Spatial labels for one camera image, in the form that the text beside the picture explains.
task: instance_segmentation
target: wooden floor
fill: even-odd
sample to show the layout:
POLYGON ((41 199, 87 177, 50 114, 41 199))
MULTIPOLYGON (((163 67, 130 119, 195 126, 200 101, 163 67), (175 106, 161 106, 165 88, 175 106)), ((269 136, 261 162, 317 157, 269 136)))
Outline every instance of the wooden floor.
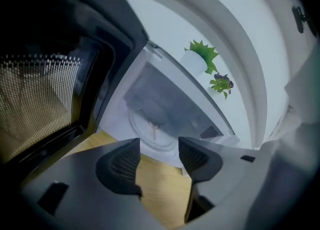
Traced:
MULTIPOLYGON (((92 134, 68 154, 103 146, 116 140, 101 131, 92 134)), ((181 169, 141 155, 136 172, 136 184, 142 189, 142 204, 168 229, 184 225, 191 179, 182 176, 181 169)))

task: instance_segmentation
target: potted plant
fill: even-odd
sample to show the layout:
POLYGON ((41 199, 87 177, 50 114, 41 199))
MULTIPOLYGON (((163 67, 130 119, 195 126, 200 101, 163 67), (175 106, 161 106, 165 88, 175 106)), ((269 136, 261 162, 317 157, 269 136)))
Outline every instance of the potted plant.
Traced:
POLYGON ((211 87, 213 90, 218 93, 224 93, 225 99, 227 99, 228 94, 225 90, 228 90, 228 93, 231 94, 231 89, 234 87, 234 83, 227 77, 227 75, 215 74, 214 79, 210 81, 210 84, 213 84, 211 87))
POLYGON ((180 64, 194 77, 198 77, 206 72, 212 74, 213 71, 218 72, 213 63, 213 59, 219 55, 215 52, 215 47, 204 45, 202 40, 200 43, 195 40, 190 43, 189 49, 184 49, 184 55, 180 60, 180 64))

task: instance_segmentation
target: white flower pot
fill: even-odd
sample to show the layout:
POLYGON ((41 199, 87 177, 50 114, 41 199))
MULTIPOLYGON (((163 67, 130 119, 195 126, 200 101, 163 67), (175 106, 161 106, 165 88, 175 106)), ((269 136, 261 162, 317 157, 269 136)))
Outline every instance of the white flower pot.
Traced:
POLYGON ((205 60, 196 52, 190 50, 184 52, 179 62, 193 77, 200 76, 208 68, 205 60))

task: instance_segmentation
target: green plant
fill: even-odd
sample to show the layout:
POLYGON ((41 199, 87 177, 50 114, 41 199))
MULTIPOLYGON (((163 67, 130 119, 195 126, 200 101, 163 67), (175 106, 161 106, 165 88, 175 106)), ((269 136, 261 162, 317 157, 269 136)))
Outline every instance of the green plant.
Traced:
POLYGON ((206 73, 212 74, 213 71, 218 72, 216 66, 212 62, 212 60, 219 55, 219 53, 215 52, 215 47, 208 47, 208 45, 204 45, 202 40, 200 43, 194 40, 193 43, 190 42, 190 48, 185 48, 184 50, 196 52, 204 59, 207 65, 206 73))
POLYGON ((224 92, 224 90, 228 90, 229 94, 231 94, 231 88, 234 87, 234 83, 227 77, 227 75, 222 76, 219 73, 214 75, 214 79, 215 80, 210 81, 210 84, 213 84, 211 88, 218 93, 223 92, 225 99, 227 99, 228 94, 224 92))

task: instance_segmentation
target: wooden surface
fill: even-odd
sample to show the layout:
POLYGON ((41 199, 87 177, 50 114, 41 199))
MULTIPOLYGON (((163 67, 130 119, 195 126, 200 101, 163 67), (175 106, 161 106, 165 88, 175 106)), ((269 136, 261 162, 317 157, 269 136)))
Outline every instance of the wooden surface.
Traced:
MULTIPOLYGON (((103 146, 116 140, 101 131, 92 134, 69 154, 103 146)), ((181 169, 141 155, 136 171, 136 184, 142 189, 142 204, 168 229, 184 225, 191 179, 182 176, 181 169)))

